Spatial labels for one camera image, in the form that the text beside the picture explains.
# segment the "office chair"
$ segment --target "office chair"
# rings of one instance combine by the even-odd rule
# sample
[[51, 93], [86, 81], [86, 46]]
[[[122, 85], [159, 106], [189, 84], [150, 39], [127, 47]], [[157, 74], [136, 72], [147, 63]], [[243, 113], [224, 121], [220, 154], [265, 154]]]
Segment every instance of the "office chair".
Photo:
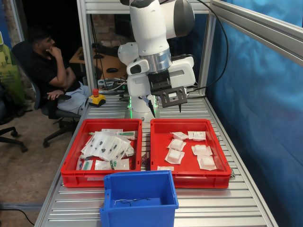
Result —
[[[5, 98], [5, 94], [7, 93], [7, 90], [5, 90], [2, 86], [0, 86], [0, 120], [2, 120], [7, 112], [7, 100]], [[2, 137], [3, 134], [10, 132], [11, 131], [11, 136], [12, 137], [17, 137], [18, 133], [16, 131], [15, 127], [10, 127], [6, 129], [0, 130], [0, 142], [2, 143], [11, 143], [11, 144], [17, 144], [21, 146], [21, 152], [27, 152], [28, 149], [26, 146], [24, 146], [23, 142], [18, 141], [18, 140], [13, 140], [9, 138]]]
[[[50, 136], [46, 137], [43, 141], [43, 147], [49, 146], [49, 140], [60, 136], [66, 132], [71, 131], [72, 133], [75, 131], [77, 127], [77, 122], [74, 120], [75, 118], [80, 118], [81, 116], [72, 112], [59, 110], [57, 108], [57, 101], [60, 99], [67, 100], [71, 98], [71, 96], [67, 95], [60, 95], [55, 100], [48, 100], [47, 96], [43, 96], [35, 79], [32, 78], [29, 74], [31, 61], [32, 61], [32, 47], [29, 42], [23, 41], [18, 44], [16, 44], [11, 49], [13, 55], [15, 56], [19, 66], [22, 68], [26, 76], [29, 78], [30, 82], [32, 83], [35, 94], [36, 94], [36, 100], [34, 109], [38, 110], [41, 109], [42, 114], [48, 116], [49, 119], [60, 119], [56, 121], [55, 123], [59, 123], [59, 130], [55, 133], [51, 134]], [[63, 121], [63, 118], [69, 117], [72, 118], [71, 122]]]

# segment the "aluminum profile table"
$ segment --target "aluminum profile table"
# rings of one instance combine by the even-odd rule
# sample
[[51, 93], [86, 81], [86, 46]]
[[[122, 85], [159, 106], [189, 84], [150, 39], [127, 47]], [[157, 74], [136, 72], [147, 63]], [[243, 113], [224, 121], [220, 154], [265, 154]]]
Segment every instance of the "aluminum profile table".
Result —
[[[117, 96], [107, 96], [100, 108], [88, 107], [65, 153], [71, 147], [84, 119], [124, 118], [127, 102]], [[177, 189], [179, 209], [175, 227], [273, 227], [277, 226], [259, 190], [231, 143], [208, 100], [189, 99], [182, 105], [161, 108], [161, 118], [203, 118], [211, 121], [230, 167], [235, 174], [227, 189]], [[150, 126], [143, 124], [142, 152], [150, 151]], [[60, 169], [45, 199], [35, 227], [100, 227], [99, 208], [103, 206], [104, 188], [67, 188]]]

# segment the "red plastic crate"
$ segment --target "red plastic crate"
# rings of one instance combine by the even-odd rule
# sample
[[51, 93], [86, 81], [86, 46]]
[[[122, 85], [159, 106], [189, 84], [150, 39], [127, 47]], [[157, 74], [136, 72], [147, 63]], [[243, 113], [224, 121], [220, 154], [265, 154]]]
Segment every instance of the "red plastic crate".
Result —
[[[206, 131], [206, 140], [193, 141], [186, 139], [183, 152], [185, 155], [180, 165], [165, 161], [169, 151], [167, 146], [173, 139], [171, 132]], [[197, 156], [191, 146], [210, 146], [213, 152], [216, 170], [200, 169]], [[227, 188], [232, 170], [222, 151], [214, 129], [206, 119], [153, 119], [151, 120], [151, 170], [158, 166], [173, 166], [172, 172], [176, 188]]]
[[[131, 146], [136, 154], [129, 156], [130, 170], [95, 170], [96, 160], [93, 158], [91, 170], [76, 170], [78, 157], [86, 142], [90, 139], [89, 132], [102, 129], [123, 129], [123, 131], [138, 131], [138, 138], [132, 140]], [[61, 167], [61, 175], [66, 187], [103, 187], [104, 176], [118, 172], [140, 171], [142, 149], [142, 120], [139, 119], [86, 119], [79, 128], [78, 134], [72, 143], [71, 149]]]

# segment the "white packet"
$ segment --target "white packet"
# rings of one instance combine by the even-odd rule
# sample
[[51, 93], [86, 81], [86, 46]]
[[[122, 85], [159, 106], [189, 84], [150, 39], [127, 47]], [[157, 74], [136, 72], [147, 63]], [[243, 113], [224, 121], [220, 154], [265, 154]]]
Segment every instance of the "white packet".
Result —
[[96, 147], [100, 144], [101, 140], [104, 140], [104, 133], [97, 131], [95, 132], [94, 138], [89, 144], [89, 148], [86, 150], [85, 154], [90, 154], [92, 156], [96, 156]]
[[129, 170], [129, 159], [96, 161], [95, 170]]
[[79, 158], [82, 158], [82, 159], [87, 159], [88, 157], [93, 157], [92, 155], [85, 155], [85, 154], [81, 154], [79, 156]]
[[186, 145], [186, 143], [183, 142], [182, 140], [173, 139], [167, 148], [172, 148], [175, 150], [182, 151], [183, 148], [185, 147], [185, 145]]
[[82, 170], [90, 170], [93, 165], [93, 160], [84, 161]]
[[92, 140], [94, 139], [94, 136], [95, 136], [95, 135], [93, 135], [93, 136], [86, 142], [84, 148], [82, 148], [82, 150], [81, 150], [81, 153], [82, 153], [82, 154], [87, 154], [87, 153], [89, 153], [88, 150], [89, 150], [89, 147], [90, 147], [90, 145], [91, 145], [91, 143], [92, 143]]
[[102, 129], [101, 132], [110, 132], [110, 133], [119, 133], [119, 132], [123, 132], [123, 129]]
[[195, 145], [195, 146], [191, 146], [191, 149], [193, 150], [194, 155], [205, 155], [205, 156], [213, 155], [210, 146], [206, 147], [206, 145]]
[[97, 149], [97, 156], [104, 159], [107, 156], [107, 153], [112, 147], [112, 144], [115, 142], [116, 135], [114, 133], [106, 133], [107, 137], [103, 140], [102, 146]]
[[117, 134], [125, 137], [128, 140], [135, 140], [136, 137], [138, 137], [138, 131], [124, 131], [124, 132], [118, 132]]
[[134, 148], [132, 146], [129, 146], [128, 149], [125, 152], [126, 156], [132, 156], [134, 155]]
[[[178, 161], [171, 161], [173, 158], [176, 158], [178, 155]], [[179, 150], [174, 150], [174, 149], [169, 149], [169, 152], [167, 153], [166, 157], [165, 157], [165, 161], [171, 163], [171, 164], [181, 164], [182, 158], [184, 157], [185, 153]]]
[[82, 160], [81, 158], [78, 158], [78, 162], [77, 162], [77, 165], [76, 165], [76, 170], [81, 170], [82, 169]]
[[206, 140], [205, 131], [188, 131], [188, 138], [194, 141]]
[[212, 156], [198, 155], [197, 161], [200, 166], [200, 169], [205, 169], [205, 170], [217, 169], [216, 164], [214, 163], [214, 158]]
[[185, 140], [185, 139], [188, 139], [188, 135], [182, 133], [181, 131], [178, 131], [178, 132], [171, 132], [171, 134], [174, 135], [174, 139], [178, 139], [178, 140]]
[[130, 146], [130, 141], [123, 136], [116, 135], [117, 139], [120, 139], [119, 146], [112, 152], [112, 154], [107, 157], [107, 160], [113, 159], [121, 159], [124, 156], [124, 153], [127, 151], [128, 147]]
[[175, 167], [173, 166], [158, 166], [157, 170], [171, 170], [174, 171]]

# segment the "blue plastic bin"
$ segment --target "blue plastic bin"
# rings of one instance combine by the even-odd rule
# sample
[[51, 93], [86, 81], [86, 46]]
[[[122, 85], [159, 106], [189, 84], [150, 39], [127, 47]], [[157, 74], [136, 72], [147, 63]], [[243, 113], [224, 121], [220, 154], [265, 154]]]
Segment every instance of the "blue plastic bin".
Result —
[[179, 208], [171, 171], [116, 173], [104, 177], [102, 227], [173, 227]]

